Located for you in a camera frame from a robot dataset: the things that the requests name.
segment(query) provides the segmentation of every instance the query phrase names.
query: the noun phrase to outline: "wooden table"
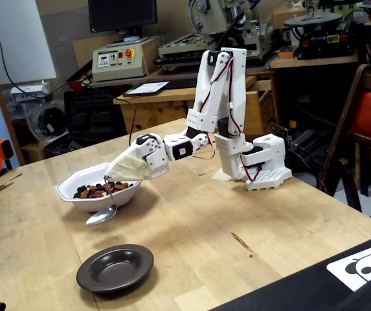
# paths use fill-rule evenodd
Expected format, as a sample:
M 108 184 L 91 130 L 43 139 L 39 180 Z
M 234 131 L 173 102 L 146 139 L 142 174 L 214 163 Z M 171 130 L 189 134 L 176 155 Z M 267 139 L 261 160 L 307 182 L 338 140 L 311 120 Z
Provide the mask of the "wooden table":
M 249 89 L 256 82 L 256 77 L 248 76 L 245 80 L 246 88 Z M 123 97 L 121 95 L 118 98 L 128 100 L 136 105 L 137 113 L 133 132 L 137 132 L 152 126 L 186 118 L 188 108 L 194 106 L 195 97 L 196 88 L 191 87 L 186 89 L 167 89 L 149 96 Z M 134 116 L 133 108 L 121 100 L 114 99 L 113 103 L 120 105 L 126 129 L 130 133 Z
M 278 123 L 278 110 L 273 72 L 247 73 L 246 107 L 244 134 L 250 139 L 271 132 L 271 125 Z M 133 132 L 145 130 L 152 126 L 164 124 L 180 118 L 186 118 L 188 109 L 194 106 L 196 88 L 167 89 L 156 95 L 141 97 L 123 97 L 114 99 L 113 103 L 120 105 L 126 129 L 130 133 L 134 118 L 134 109 L 127 102 L 136 106 Z
M 351 56 L 328 57 L 328 58 L 315 58 L 312 60 L 298 60 L 297 57 L 293 58 L 279 58 L 276 57 L 270 63 L 270 68 L 292 68 L 292 67 L 306 67 L 306 66 L 319 66 L 319 65 L 335 65 L 338 63 L 357 63 L 358 52 L 355 51 Z
M 183 128 L 181 119 L 152 131 Z M 371 238 L 371 218 L 296 178 L 251 192 L 242 182 L 213 180 L 218 155 L 171 164 L 170 173 L 144 181 L 116 217 L 86 227 L 89 214 L 54 188 L 127 145 L 121 137 L 9 172 L 23 175 L 0 192 L 0 301 L 7 310 L 207 310 Z M 152 251 L 145 283 L 123 296 L 79 288 L 81 263 L 118 244 Z

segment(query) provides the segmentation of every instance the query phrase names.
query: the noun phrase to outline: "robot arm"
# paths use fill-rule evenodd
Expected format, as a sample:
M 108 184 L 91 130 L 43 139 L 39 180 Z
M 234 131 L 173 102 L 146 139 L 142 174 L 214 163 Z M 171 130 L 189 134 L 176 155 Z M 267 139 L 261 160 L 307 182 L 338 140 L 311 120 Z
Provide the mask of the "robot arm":
M 186 118 L 188 128 L 166 135 L 163 140 L 154 133 L 136 138 L 109 165 L 105 179 L 127 181 L 160 176 L 169 171 L 168 161 L 191 157 L 211 144 L 208 133 L 214 133 L 216 128 L 214 137 L 224 173 L 244 179 L 248 190 L 277 187 L 291 177 L 291 171 L 284 167 L 283 139 L 269 134 L 253 143 L 245 141 L 246 53 L 245 49 L 232 48 L 206 51 L 198 72 L 194 107 Z

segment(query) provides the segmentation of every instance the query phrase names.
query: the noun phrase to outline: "metal spoon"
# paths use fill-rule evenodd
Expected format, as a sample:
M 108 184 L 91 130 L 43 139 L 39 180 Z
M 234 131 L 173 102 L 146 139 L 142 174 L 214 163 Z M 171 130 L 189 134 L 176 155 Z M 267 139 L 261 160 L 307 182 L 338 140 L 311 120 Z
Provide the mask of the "metal spoon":
M 101 209 L 96 214 L 94 214 L 92 217 L 90 217 L 86 221 L 86 225 L 89 227 L 92 225 L 98 225 L 102 222 L 105 222 L 106 220 L 114 217 L 116 215 L 116 212 L 118 211 L 118 207 L 115 204 L 109 205 L 105 207 L 104 209 Z

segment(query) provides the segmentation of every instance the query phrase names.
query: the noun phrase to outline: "nuts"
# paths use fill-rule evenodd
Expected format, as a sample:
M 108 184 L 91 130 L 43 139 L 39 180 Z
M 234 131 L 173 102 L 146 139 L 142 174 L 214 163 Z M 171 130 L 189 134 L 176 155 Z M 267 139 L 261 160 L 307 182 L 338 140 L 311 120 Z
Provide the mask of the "nuts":
M 109 185 L 106 184 L 96 184 L 96 185 L 83 185 L 77 188 L 77 192 L 74 194 L 74 199 L 99 199 L 107 196 L 111 193 L 118 192 L 120 190 L 132 187 L 133 184 L 121 183 L 117 181 L 115 183 L 110 182 Z

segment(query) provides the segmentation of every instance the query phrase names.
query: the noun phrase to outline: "panda picture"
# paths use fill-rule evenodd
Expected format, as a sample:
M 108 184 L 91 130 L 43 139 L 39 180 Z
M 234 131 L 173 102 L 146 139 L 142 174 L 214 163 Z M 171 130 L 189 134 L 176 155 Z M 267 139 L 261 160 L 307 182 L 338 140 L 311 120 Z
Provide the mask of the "panda picture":
M 332 262 L 327 269 L 355 291 L 371 280 L 371 248 Z

